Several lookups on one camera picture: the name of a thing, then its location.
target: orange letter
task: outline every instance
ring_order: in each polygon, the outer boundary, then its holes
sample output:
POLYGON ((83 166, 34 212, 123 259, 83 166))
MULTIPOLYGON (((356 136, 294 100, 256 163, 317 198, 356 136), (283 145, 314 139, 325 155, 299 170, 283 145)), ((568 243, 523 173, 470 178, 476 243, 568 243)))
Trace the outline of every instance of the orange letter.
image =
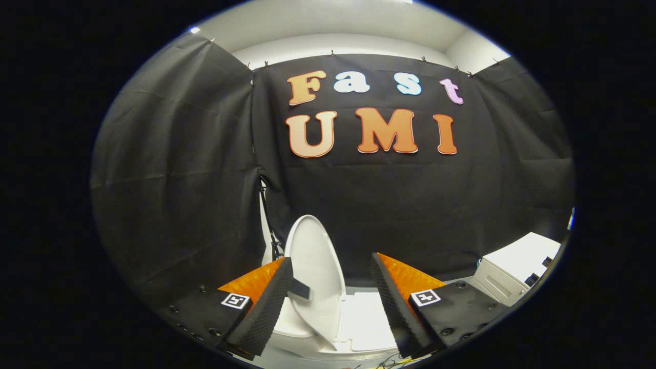
POLYGON ((376 135, 378 142, 385 151, 390 149, 396 136, 394 151, 417 152, 418 148, 412 133, 412 117, 415 116, 415 113, 412 111, 406 109, 394 110, 389 124, 374 108, 357 109, 356 115, 362 120, 362 143, 358 146, 358 151, 364 153, 378 151, 378 145, 373 140, 373 136, 376 135))
POLYGON ((453 132, 451 131, 453 118, 445 116, 444 114, 435 114, 433 119, 438 123, 438 128, 440 129, 440 145, 438 146, 438 152, 447 155, 453 155, 458 152, 458 149, 453 144, 453 132))
POLYGON ((326 78, 326 73, 323 70, 318 70, 316 72, 290 77, 287 80, 291 84, 291 100, 289 104, 293 106, 314 100, 317 96, 310 93, 309 89, 319 91, 321 84, 317 78, 326 78))
POLYGON ((294 154, 301 158, 318 158, 326 155, 333 148, 335 133, 333 132, 333 119, 337 112, 320 112, 316 118, 321 122, 321 142, 318 145, 309 145, 305 133, 309 116, 294 116, 287 118, 289 126, 289 147, 294 154))

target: orange foam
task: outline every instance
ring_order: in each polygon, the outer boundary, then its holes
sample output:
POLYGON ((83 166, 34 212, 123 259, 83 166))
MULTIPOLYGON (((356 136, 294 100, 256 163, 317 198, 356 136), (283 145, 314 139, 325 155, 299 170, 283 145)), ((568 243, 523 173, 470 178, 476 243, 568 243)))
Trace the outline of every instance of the orange foam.
POLYGON ((257 301, 262 297, 264 289, 271 282, 271 278, 282 264, 284 257, 276 261, 272 261, 267 265, 263 265, 251 272, 240 276, 239 278, 219 287, 221 291, 237 293, 239 295, 248 296, 253 300, 251 310, 257 304, 257 301))
POLYGON ((387 271, 390 273, 390 276, 392 276, 392 280, 396 285, 396 289, 403 297, 403 300, 408 305, 408 308, 410 308, 410 311, 413 313, 414 310, 408 302, 410 293, 432 290, 434 288, 446 286, 446 283, 442 282, 441 280, 437 280, 424 272, 418 271, 408 264, 404 264, 381 253, 377 254, 380 257, 382 263, 387 268, 387 271))

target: black curtain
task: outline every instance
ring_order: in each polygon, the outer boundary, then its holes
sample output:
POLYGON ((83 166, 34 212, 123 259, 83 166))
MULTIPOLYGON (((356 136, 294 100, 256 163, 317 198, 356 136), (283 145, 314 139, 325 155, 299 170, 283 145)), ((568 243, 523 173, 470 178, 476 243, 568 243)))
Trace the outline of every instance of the black curtain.
POLYGON ((260 265, 252 74, 186 33, 135 73, 105 117, 92 162, 96 224, 151 305, 260 265))
POLYGON ((315 56, 255 71, 253 142, 267 178, 272 227, 284 240, 294 221, 315 215, 337 252, 347 285, 373 286, 378 251, 443 280, 474 273, 486 253, 528 232, 560 240, 573 207, 574 178, 564 128, 553 105, 512 58, 475 76, 420 60, 379 55, 315 56), (310 102, 291 106, 287 79, 324 71, 310 102), (366 76, 364 93, 340 93, 335 76, 366 76), (420 79, 419 95, 397 90, 394 75, 420 79), (440 81, 458 86, 454 103, 440 81), (414 113, 418 151, 358 152, 358 108, 386 120, 414 113), (310 116, 308 144, 321 141, 315 115, 335 111, 334 145, 318 158, 290 149, 287 118, 310 116), (434 114, 453 118, 457 153, 440 154, 434 114))

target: white wall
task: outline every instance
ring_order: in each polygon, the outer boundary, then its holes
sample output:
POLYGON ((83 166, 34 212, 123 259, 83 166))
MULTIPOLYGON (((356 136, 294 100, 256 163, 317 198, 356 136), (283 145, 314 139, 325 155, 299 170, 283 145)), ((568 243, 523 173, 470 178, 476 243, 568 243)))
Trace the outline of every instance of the white wall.
POLYGON ((250 63, 250 69, 305 58, 307 56, 335 54, 379 54, 403 56, 421 60, 422 56, 431 63, 453 67, 446 54, 413 43, 371 35, 349 33, 323 33, 279 39, 261 43, 232 53, 242 63, 250 63))
POLYGON ((482 35, 468 30, 447 50, 446 55, 452 62, 451 66, 458 66, 464 72, 478 73, 481 70, 502 61, 510 55, 496 46, 482 35))

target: white ceiling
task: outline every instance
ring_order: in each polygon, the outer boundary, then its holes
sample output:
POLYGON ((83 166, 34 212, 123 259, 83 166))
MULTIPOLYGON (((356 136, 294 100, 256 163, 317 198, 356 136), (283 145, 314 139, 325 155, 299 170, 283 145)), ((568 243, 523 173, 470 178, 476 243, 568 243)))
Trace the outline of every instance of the white ceiling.
POLYGON ((468 29, 430 6, 401 0, 253 0, 196 26, 229 53, 318 33, 388 37, 444 53, 468 29))

